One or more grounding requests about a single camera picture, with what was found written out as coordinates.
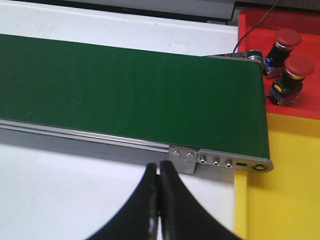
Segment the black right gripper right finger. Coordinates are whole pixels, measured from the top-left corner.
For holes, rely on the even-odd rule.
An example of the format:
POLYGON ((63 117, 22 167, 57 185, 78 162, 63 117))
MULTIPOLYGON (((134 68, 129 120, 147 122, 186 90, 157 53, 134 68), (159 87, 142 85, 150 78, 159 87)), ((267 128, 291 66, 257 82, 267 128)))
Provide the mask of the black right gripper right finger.
POLYGON ((160 163, 159 184, 164 240, 239 239, 201 206, 168 160, 160 163))

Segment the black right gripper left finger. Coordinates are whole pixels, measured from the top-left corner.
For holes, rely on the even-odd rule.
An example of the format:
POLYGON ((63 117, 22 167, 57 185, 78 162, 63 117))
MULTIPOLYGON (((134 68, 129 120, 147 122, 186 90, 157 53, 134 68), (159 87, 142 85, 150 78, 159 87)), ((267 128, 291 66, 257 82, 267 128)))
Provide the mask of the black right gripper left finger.
POLYGON ((156 240, 158 236, 159 179, 149 163, 137 187, 121 209, 90 240, 156 240))

